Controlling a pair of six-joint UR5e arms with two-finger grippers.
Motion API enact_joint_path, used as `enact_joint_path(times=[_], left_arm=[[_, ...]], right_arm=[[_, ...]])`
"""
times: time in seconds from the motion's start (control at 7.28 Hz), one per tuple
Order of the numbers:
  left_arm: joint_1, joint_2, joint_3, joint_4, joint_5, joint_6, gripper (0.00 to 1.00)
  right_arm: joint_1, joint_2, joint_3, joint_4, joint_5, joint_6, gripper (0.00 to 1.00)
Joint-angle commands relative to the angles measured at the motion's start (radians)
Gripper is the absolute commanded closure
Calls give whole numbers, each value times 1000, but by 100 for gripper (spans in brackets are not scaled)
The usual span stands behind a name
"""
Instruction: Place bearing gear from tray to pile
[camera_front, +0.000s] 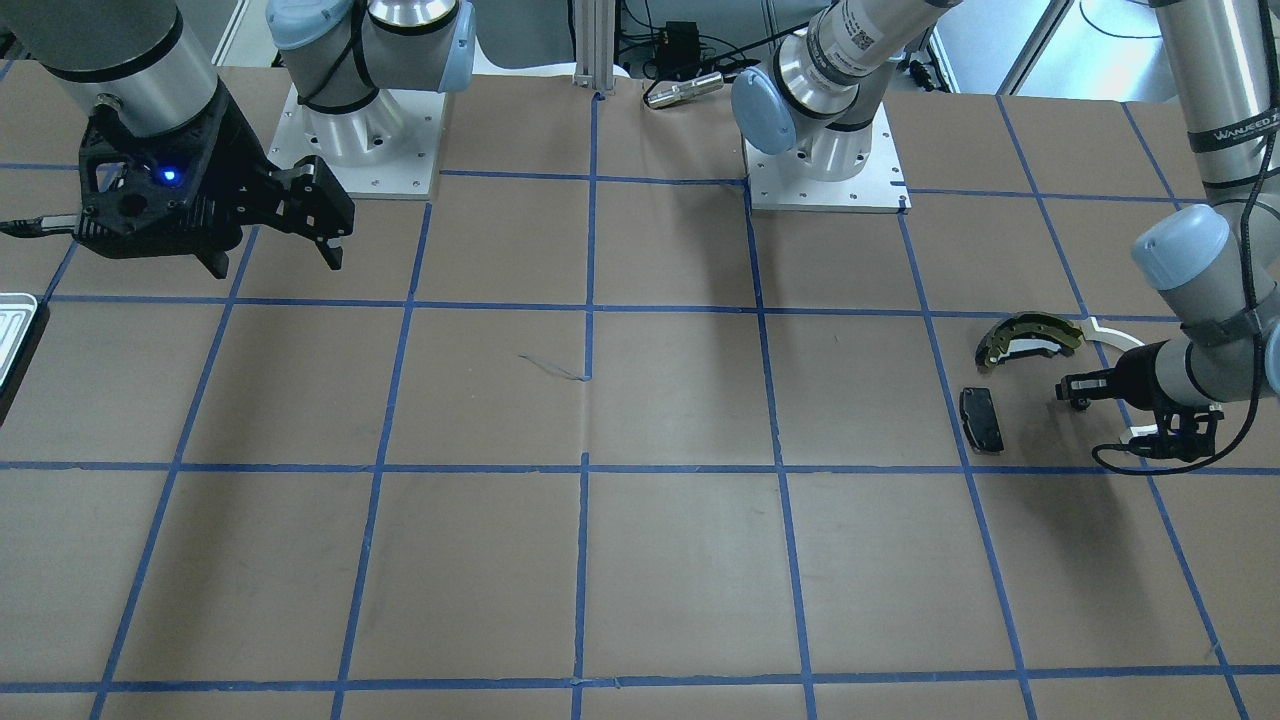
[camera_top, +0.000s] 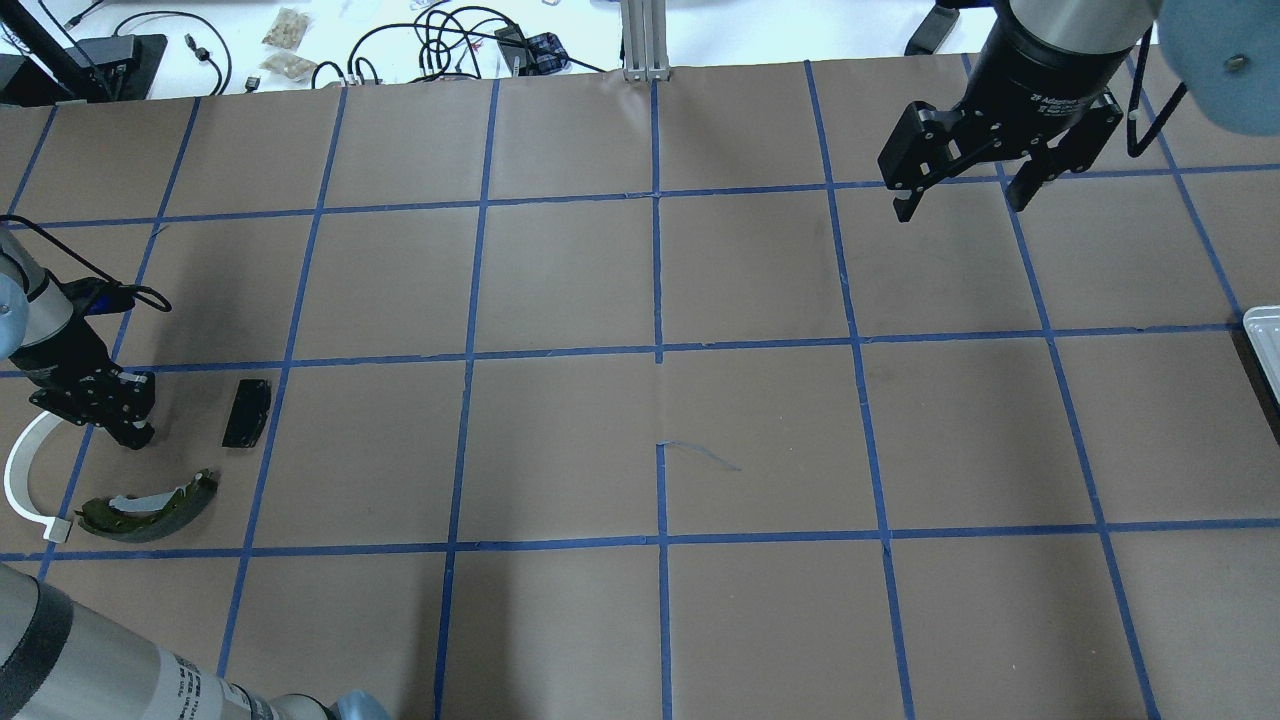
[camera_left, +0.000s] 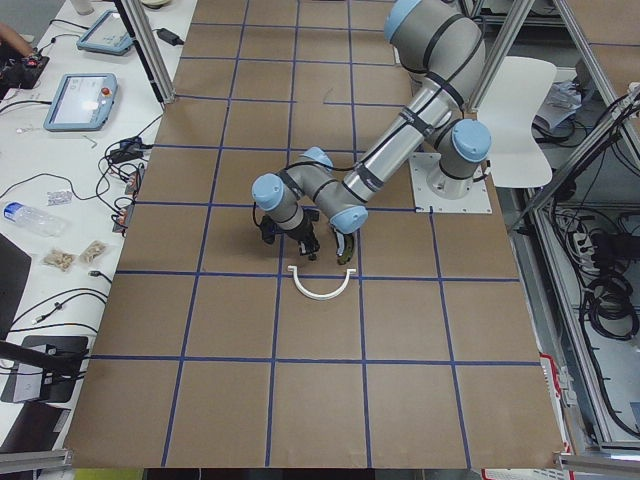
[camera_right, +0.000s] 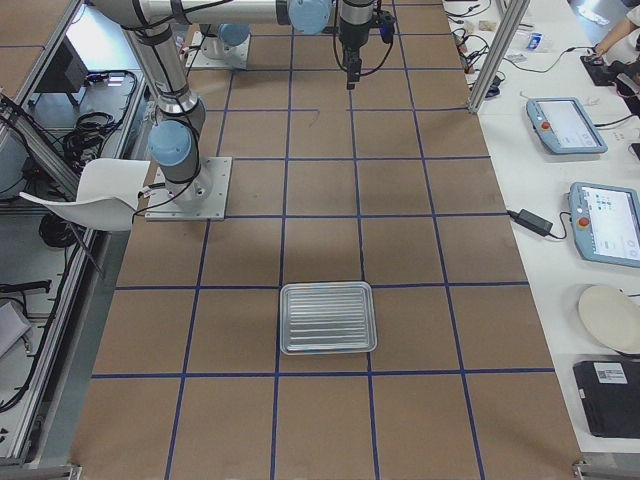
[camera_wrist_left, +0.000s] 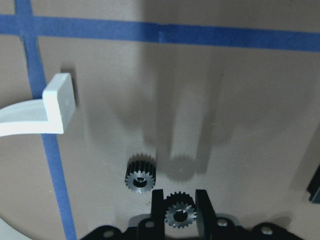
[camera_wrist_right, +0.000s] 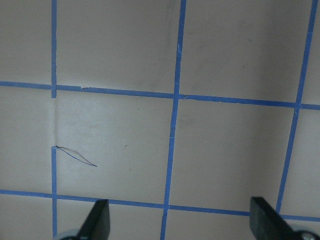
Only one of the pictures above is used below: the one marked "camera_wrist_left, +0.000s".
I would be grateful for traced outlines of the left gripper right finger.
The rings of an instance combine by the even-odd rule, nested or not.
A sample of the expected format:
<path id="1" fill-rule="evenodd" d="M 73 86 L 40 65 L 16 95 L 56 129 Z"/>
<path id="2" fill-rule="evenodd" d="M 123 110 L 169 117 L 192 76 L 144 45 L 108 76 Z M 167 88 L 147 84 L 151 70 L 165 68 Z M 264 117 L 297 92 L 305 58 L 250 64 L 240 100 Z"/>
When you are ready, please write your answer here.
<path id="1" fill-rule="evenodd" d="M 212 240 L 212 230 L 216 220 L 216 213 L 206 190 L 197 189 L 195 191 L 195 206 L 197 215 L 196 225 L 199 237 L 201 240 Z"/>

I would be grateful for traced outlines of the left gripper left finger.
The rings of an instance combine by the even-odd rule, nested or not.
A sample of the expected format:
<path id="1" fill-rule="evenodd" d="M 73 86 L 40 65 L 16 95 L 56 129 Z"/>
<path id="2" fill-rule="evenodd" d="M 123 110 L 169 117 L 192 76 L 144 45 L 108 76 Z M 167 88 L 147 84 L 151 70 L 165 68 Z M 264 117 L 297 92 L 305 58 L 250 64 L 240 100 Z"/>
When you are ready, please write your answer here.
<path id="1" fill-rule="evenodd" d="M 155 240 L 165 239 L 165 200 L 162 189 L 152 191 L 151 218 L 154 223 L 152 234 Z"/>

